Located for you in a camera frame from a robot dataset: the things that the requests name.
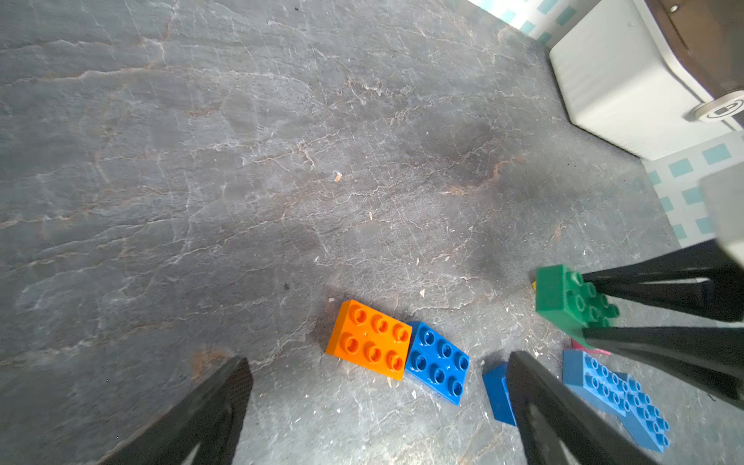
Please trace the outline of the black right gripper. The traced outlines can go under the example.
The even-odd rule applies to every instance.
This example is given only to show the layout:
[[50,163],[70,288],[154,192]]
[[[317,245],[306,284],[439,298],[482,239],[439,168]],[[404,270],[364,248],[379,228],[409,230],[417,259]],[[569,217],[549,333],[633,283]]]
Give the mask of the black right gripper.
[[[701,180],[715,238],[583,275],[601,294],[723,323],[743,321],[743,166]],[[741,327],[589,327],[590,347],[636,360],[743,408]]]

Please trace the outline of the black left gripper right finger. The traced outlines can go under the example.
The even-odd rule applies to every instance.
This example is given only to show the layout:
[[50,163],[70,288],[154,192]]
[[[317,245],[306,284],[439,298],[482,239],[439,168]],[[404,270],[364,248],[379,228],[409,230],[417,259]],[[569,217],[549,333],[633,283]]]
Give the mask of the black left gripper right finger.
[[525,351],[509,358],[511,406],[529,464],[652,464]]

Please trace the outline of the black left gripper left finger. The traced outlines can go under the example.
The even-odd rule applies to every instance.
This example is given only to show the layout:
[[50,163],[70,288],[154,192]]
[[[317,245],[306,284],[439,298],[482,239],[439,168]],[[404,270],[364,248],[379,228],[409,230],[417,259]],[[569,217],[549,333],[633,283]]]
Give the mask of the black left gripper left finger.
[[104,464],[231,464],[253,377],[246,358],[235,356]]

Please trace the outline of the green lego brick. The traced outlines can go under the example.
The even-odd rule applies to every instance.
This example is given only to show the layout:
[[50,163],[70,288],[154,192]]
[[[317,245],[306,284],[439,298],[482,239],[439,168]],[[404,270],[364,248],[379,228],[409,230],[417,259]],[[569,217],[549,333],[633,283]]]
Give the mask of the green lego brick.
[[620,314],[593,283],[585,282],[579,272],[565,265],[538,269],[536,293],[537,313],[586,348],[591,346],[583,329],[611,327]]

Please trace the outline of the dark blue lego brick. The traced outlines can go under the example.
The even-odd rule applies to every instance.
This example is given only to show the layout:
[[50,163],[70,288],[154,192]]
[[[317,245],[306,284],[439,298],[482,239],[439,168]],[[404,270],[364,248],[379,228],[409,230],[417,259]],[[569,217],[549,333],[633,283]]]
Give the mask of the dark blue lego brick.
[[459,406],[469,368],[470,356],[423,322],[408,322],[412,336],[406,373]]

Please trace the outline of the orange lego brick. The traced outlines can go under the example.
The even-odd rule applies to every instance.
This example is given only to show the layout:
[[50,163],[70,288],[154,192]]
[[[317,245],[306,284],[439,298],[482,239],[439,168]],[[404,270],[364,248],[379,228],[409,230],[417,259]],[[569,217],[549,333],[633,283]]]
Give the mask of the orange lego brick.
[[411,326],[356,300],[342,303],[325,352],[393,380],[405,374]]

